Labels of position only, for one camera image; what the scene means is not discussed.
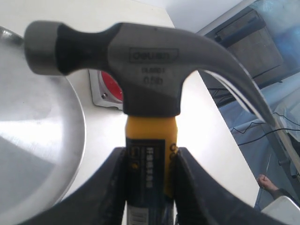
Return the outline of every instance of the metal bowl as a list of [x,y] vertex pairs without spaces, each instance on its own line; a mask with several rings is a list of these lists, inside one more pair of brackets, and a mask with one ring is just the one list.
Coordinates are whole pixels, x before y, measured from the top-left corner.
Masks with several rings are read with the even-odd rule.
[[33,74],[23,39],[0,27],[0,224],[26,220],[59,201],[85,146],[79,99],[64,77]]

